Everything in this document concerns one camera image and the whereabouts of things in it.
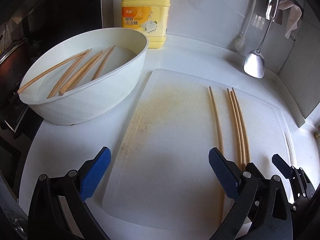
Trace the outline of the white hanging cloth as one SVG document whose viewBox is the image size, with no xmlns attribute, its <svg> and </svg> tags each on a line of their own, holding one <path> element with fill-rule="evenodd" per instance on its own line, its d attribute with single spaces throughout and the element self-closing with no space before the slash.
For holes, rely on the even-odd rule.
<svg viewBox="0 0 320 240">
<path fill-rule="evenodd" d="M 291 33 L 298 28 L 298 21 L 302 16 L 302 10 L 298 5 L 289 0 L 281 0 L 278 4 L 280 10 L 289 9 L 289 16 L 287 19 L 285 37 L 289 39 Z"/>
</svg>

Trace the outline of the steel spatula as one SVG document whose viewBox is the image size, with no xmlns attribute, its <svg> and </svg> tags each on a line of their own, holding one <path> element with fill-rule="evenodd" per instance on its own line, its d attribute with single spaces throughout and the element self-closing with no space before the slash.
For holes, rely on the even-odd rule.
<svg viewBox="0 0 320 240">
<path fill-rule="evenodd" d="M 244 72 L 251 77 L 255 77 L 257 79 L 261 79 L 264 77 L 265 73 L 265 60 L 264 56 L 261 53 L 262 46 L 266 40 L 268 32 L 270 30 L 271 24 L 276 17 L 277 9 L 278 9 L 279 0 L 272 0 L 272 7 L 269 14 L 270 20 L 266 31 L 264 33 L 263 39 L 260 42 L 258 48 L 256 50 L 252 50 L 245 58 L 244 62 Z"/>
</svg>

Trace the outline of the yellow dish soap bottle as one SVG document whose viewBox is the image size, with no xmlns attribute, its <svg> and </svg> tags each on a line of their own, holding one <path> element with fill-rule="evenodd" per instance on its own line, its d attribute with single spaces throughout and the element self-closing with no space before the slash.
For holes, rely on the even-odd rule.
<svg viewBox="0 0 320 240">
<path fill-rule="evenodd" d="M 166 41 L 170 0 L 121 0 L 121 26 L 146 35 L 150 49 Z"/>
</svg>

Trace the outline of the white round basin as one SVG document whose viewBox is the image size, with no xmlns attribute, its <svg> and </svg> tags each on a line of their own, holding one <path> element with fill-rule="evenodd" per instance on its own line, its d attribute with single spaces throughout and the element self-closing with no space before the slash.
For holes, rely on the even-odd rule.
<svg viewBox="0 0 320 240">
<path fill-rule="evenodd" d="M 91 81 L 103 57 L 70 91 L 47 98 L 74 59 L 42 77 L 20 95 L 20 100 L 45 120 L 58 125 L 73 125 L 94 119 L 122 102 L 140 78 L 149 41 L 133 29 L 105 28 L 73 36 L 54 46 L 36 60 L 20 87 L 61 61 L 86 49 L 91 52 L 73 70 L 76 73 L 99 51 L 115 46 L 99 77 Z"/>
</svg>

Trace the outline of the white bottle brush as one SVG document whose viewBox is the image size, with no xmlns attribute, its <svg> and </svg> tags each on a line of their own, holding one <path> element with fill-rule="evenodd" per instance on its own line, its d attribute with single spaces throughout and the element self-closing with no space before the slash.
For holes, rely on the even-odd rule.
<svg viewBox="0 0 320 240">
<path fill-rule="evenodd" d="M 252 4 L 251 4 L 250 10 L 249 10 L 249 13 L 245 19 L 245 23 L 244 23 L 244 26 L 241 30 L 241 33 L 234 41 L 234 47 L 238 51 L 241 51 L 244 47 L 245 36 L 247 34 L 247 31 L 248 31 L 248 28 L 249 28 L 249 25 L 250 25 L 250 22 L 251 22 L 251 19 L 253 16 L 256 2 L 257 2 L 257 0 L 252 0 Z"/>
</svg>

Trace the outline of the wooden chopstick basin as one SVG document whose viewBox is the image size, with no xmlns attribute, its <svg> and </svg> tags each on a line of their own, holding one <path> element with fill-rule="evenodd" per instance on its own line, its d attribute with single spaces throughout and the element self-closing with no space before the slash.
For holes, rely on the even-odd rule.
<svg viewBox="0 0 320 240">
<path fill-rule="evenodd" d="M 97 54 L 95 54 L 90 60 L 88 60 L 79 70 L 76 71 L 76 73 L 70 77 L 67 82 L 59 89 L 59 95 L 65 94 L 67 89 L 71 87 L 73 83 L 77 80 L 77 78 L 86 70 L 86 68 L 93 63 L 101 54 L 103 51 L 99 51 Z"/>
<path fill-rule="evenodd" d="M 101 64 L 99 65 L 99 67 L 97 68 L 95 74 L 94 74 L 93 77 L 92 77 L 92 80 L 95 80 L 95 79 L 97 79 L 97 78 L 99 77 L 99 75 L 100 75 L 101 71 L 103 70 L 105 64 L 107 63 L 110 55 L 111 55 L 112 52 L 114 51 L 114 48 L 115 48 L 115 46 L 112 46 L 112 47 L 110 47 L 110 48 L 106 51 L 106 53 L 105 53 L 105 55 L 104 55 L 104 58 L 103 58 Z"/>
<path fill-rule="evenodd" d="M 56 95 L 60 87 L 63 85 L 63 83 L 66 81 L 66 79 L 71 75 L 73 70 L 81 63 L 81 61 L 91 52 L 91 48 L 88 49 L 84 55 L 80 56 L 72 65 L 65 71 L 65 73 L 60 77 L 59 81 L 57 81 L 56 85 L 53 87 L 51 92 L 48 95 L 48 99 L 52 98 Z"/>
<path fill-rule="evenodd" d="M 76 85 L 86 76 L 86 74 L 97 64 L 98 61 L 101 60 L 102 57 L 104 57 L 106 51 L 109 49 L 110 47 L 108 47 L 105 51 L 103 51 L 103 53 L 93 62 L 91 63 L 87 68 L 86 70 L 77 78 L 77 80 L 75 81 L 75 83 L 73 83 L 71 85 L 71 87 L 69 87 L 67 89 L 67 91 L 70 91 L 72 89 L 74 89 L 76 87 Z"/>
</svg>

